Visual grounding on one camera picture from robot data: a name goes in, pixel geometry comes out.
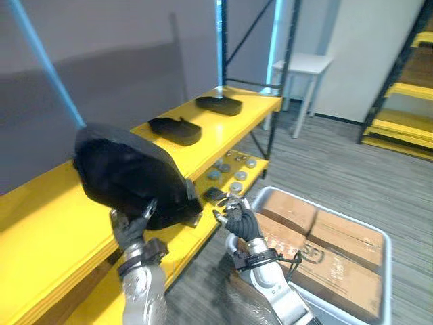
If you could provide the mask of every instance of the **blue pole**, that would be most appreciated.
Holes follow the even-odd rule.
[[[216,23],[216,52],[218,62],[218,86],[223,86],[223,17],[221,17],[221,0],[215,1],[215,23]]]
[[[45,69],[45,72],[47,73],[49,79],[53,83],[54,88],[58,91],[61,99],[64,101],[69,113],[75,121],[76,128],[80,129],[82,127],[85,127],[86,123],[81,118],[81,115],[76,109],[72,98],[69,96],[68,91],[66,90],[62,80],[60,79],[57,71],[55,71],[55,68],[51,63],[51,60],[48,58],[47,52],[45,51],[35,29],[33,28],[30,19],[28,19],[26,10],[20,3],[20,0],[9,0],[9,2],[11,4],[12,13],[14,14],[18,25],[20,25],[22,32],[26,35],[30,46],[32,47],[36,57]]]
[[[271,83],[272,81],[272,65],[275,59],[275,50],[277,48],[277,37],[278,37],[278,25],[279,25],[279,17],[281,15],[281,8],[283,5],[282,0],[277,0],[275,4],[275,13],[273,19],[272,26],[272,35],[271,35],[271,44],[269,46],[269,55],[268,55],[268,65],[266,70],[266,83]]]

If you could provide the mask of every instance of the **small gray disc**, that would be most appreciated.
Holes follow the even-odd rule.
[[[248,168],[255,168],[255,166],[257,165],[257,161],[255,159],[250,158],[245,162],[245,165]]]
[[[242,191],[242,184],[239,183],[238,181],[234,181],[231,185],[230,185],[230,192],[237,194],[239,192]]]
[[[221,173],[228,173],[228,172],[230,172],[230,165],[229,164],[222,164],[219,167],[219,170],[221,171]]]
[[[246,179],[247,173],[245,171],[237,171],[235,173],[235,178],[237,181],[244,181]]]
[[[220,177],[221,177],[221,172],[220,171],[211,171],[208,174],[208,178],[211,179],[211,180],[213,180],[213,181],[218,180]]]
[[[223,159],[220,158],[220,159],[218,159],[216,162],[214,162],[213,167],[218,168],[218,167],[221,166],[222,163],[223,163]]]

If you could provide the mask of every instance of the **brown box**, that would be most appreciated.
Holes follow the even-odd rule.
[[[294,283],[360,320],[378,318],[382,283],[377,274],[308,240],[302,257]]]
[[[305,236],[287,228],[286,226],[256,213],[257,222],[269,248],[275,248],[282,253],[284,258],[293,259],[297,251],[304,246]],[[245,243],[239,239],[238,248],[247,251]],[[289,263],[280,262],[282,266],[290,266]]]
[[[261,213],[296,232],[307,235],[313,225],[316,208],[293,196],[274,191]]]
[[[384,237],[381,233],[326,211],[317,213],[307,239],[338,251],[371,271],[382,264]]]

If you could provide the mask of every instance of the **gray plastic bin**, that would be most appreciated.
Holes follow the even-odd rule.
[[[372,323],[366,323],[358,318],[350,315],[349,313],[341,310],[340,308],[337,308],[336,306],[328,303],[327,301],[324,301],[323,299],[319,298],[318,296],[315,296],[314,294],[310,293],[309,291],[306,291],[305,289],[292,284],[296,289],[298,289],[299,293],[307,300],[310,304],[310,306],[313,309],[313,312],[315,315],[322,321],[323,325],[339,325],[339,324],[353,324],[353,325],[391,325],[391,281],[392,281],[392,273],[391,273],[391,251],[392,251],[392,244],[390,237],[383,232],[381,229],[378,229],[376,227],[373,227],[372,225],[368,225],[366,223],[363,223],[362,221],[353,219],[351,217],[348,217],[346,215],[343,215],[341,213],[338,213],[336,211],[333,211],[331,209],[328,209],[326,207],[323,207],[321,205],[315,204],[314,202],[305,200],[297,195],[293,195],[292,193],[280,190],[279,188],[274,188],[273,186],[267,186],[263,188],[259,193],[256,200],[252,203],[252,208],[255,211],[260,211],[263,204],[268,199],[269,195],[273,191],[280,191],[286,194],[289,194],[293,196],[294,198],[298,198],[300,200],[303,200],[309,204],[312,204],[316,206],[317,208],[321,210],[328,211],[330,213],[333,213],[335,215],[340,216],[341,218],[345,218],[347,220],[351,220],[355,223],[358,223],[360,225],[364,225],[365,227],[371,228],[377,232],[380,232],[384,236],[384,260],[382,261],[382,266],[379,269],[379,275],[382,277],[382,302],[380,306],[380,318],[379,320],[376,320]]]

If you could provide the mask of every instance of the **black bag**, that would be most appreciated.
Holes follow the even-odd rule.
[[[76,136],[74,166],[90,199],[130,219],[140,217],[156,198],[147,224],[151,230],[188,223],[202,211],[193,183],[171,156],[129,131],[87,124]]]

